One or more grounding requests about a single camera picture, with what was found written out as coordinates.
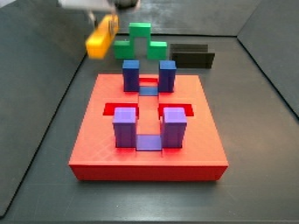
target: toy block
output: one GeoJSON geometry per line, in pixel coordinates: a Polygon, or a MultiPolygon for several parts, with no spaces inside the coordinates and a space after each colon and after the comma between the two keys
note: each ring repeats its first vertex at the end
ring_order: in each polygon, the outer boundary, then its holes
{"type": "Polygon", "coordinates": [[[137,151],[160,151],[161,137],[160,135],[137,135],[136,136],[136,150],[137,151]]]}
{"type": "Polygon", "coordinates": [[[161,129],[163,148],[183,147],[183,135],[185,127],[187,117],[184,114],[184,108],[164,108],[161,129]]]}
{"type": "Polygon", "coordinates": [[[167,43],[152,41],[147,48],[147,58],[149,60],[165,60],[167,58],[167,43]]]}
{"type": "Polygon", "coordinates": [[[211,68],[213,57],[208,45],[171,44],[169,59],[179,68],[211,68]]]}
{"type": "Polygon", "coordinates": [[[157,96],[157,87],[140,87],[140,96],[157,96]]]}
{"type": "Polygon", "coordinates": [[[148,38],[151,39],[152,25],[149,23],[129,23],[129,38],[148,38]]]}
{"type": "Polygon", "coordinates": [[[159,93],[171,93],[173,91],[176,67],[172,60],[160,60],[159,64],[159,93]]]}
{"type": "Polygon", "coordinates": [[[139,60],[124,60],[124,91],[139,92],[139,60]]]}
{"type": "MultiPolygon", "coordinates": [[[[69,168],[76,178],[116,181],[219,180],[229,164],[199,77],[177,75],[173,93],[159,94],[159,103],[191,103],[193,109],[193,116],[187,116],[188,127],[180,149],[136,151],[136,148],[116,148],[113,116],[101,115],[106,99],[113,102],[116,99],[120,102],[139,101],[143,104],[139,105],[140,116],[149,105],[157,105],[157,97],[137,97],[137,93],[124,93],[121,88],[121,74],[97,76],[69,158],[69,168]]],[[[153,118],[160,122],[157,117],[157,111],[155,117],[143,116],[143,123],[151,123],[153,118]]]]}
{"type": "Polygon", "coordinates": [[[113,129],[117,148],[136,147],[136,109],[116,108],[113,129]]]}
{"type": "Polygon", "coordinates": [[[113,44],[115,57],[119,60],[129,60],[135,58],[135,47],[129,41],[116,40],[113,44]]]}
{"type": "Polygon", "coordinates": [[[112,44],[112,41],[115,39],[116,33],[117,33],[117,16],[105,15],[101,23],[97,26],[97,29],[90,33],[85,46],[88,51],[88,56],[92,59],[102,59],[108,48],[112,44]],[[109,23],[115,19],[116,26],[113,27],[113,33],[110,32],[109,23]]]}

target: red base block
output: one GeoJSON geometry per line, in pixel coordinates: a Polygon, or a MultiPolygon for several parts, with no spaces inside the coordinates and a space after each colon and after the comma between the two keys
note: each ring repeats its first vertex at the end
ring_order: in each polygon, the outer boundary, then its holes
{"type": "MultiPolygon", "coordinates": [[[[147,75],[143,77],[141,82],[152,82],[157,76],[147,75]]],[[[152,98],[139,98],[137,94],[123,93],[120,89],[123,89],[123,76],[120,74],[101,74],[97,77],[69,159],[69,167],[77,179],[219,180],[228,168],[228,161],[199,77],[176,75],[173,93],[159,94],[156,100],[155,98],[153,100],[151,100],[152,98]],[[185,108],[187,114],[192,112],[192,115],[187,116],[181,149],[136,151],[133,148],[116,148],[112,126],[113,113],[108,110],[109,115],[102,115],[105,105],[106,103],[112,103],[112,106],[119,103],[121,103],[119,105],[132,103],[129,106],[135,107],[139,102],[141,103],[139,105],[139,125],[143,127],[140,131],[147,130],[145,123],[148,123],[148,131],[159,128],[155,127],[156,121],[152,121],[159,119],[156,103],[159,103],[159,109],[169,104],[191,105],[191,108],[185,108]],[[153,103],[153,108],[147,105],[148,103],[153,103]]]]}

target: gray table surface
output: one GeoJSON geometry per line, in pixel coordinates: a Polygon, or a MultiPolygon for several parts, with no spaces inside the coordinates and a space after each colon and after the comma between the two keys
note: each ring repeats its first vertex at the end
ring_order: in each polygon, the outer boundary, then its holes
{"type": "MultiPolygon", "coordinates": [[[[112,52],[85,59],[2,221],[299,221],[299,125],[235,38],[153,37],[208,43],[199,75],[229,168],[217,182],[78,182],[66,165],[97,74],[121,72],[112,52]]],[[[145,60],[141,73],[157,72],[145,60]]]]}

